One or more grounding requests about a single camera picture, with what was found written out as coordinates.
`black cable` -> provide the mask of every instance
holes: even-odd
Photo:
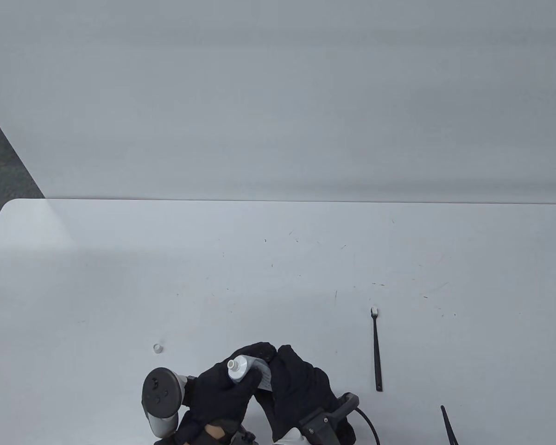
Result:
[[[373,436],[375,436],[375,442],[377,443],[377,445],[381,445],[381,443],[379,442],[379,436],[377,436],[377,432],[375,430],[375,427],[373,426],[373,423],[371,423],[371,420],[367,417],[365,413],[363,413],[363,411],[359,407],[355,407],[354,410],[358,414],[360,414],[364,420],[366,420],[366,422],[369,424],[369,427],[371,428],[371,431],[373,432]]]

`toothbrush handle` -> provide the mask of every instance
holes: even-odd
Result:
[[[381,380],[381,358],[379,354],[379,337],[377,335],[377,319],[373,319],[373,351],[375,355],[375,386],[378,392],[383,391]]]

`white wall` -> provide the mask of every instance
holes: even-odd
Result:
[[[48,197],[556,202],[556,0],[0,2]]]

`gloved hand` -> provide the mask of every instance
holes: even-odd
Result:
[[[339,408],[326,373],[303,362],[290,345],[280,347],[269,366],[272,392],[257,390],[255,399],[270,422],[274,441],[282,438],[291,428],[299,427],[299,422],[317,408],[328,413]],[[346,419],[338,424],[335,434],[341,445],[356,442],[354,429]]]
[[[183,445],[193,441],[206,425],[218,425],[226,433],[226,439],[242,423],[251,396],[261,382],[261,373],[252,369],[239,383],[234,383],[227,372],[227,362],[244,354],[271,361],[276,348],[269,343],[255,343],[236,350],[220,363],[215,364],[197,377],[191,394],[191,405],[179,424],[177,431],[155,445]]]

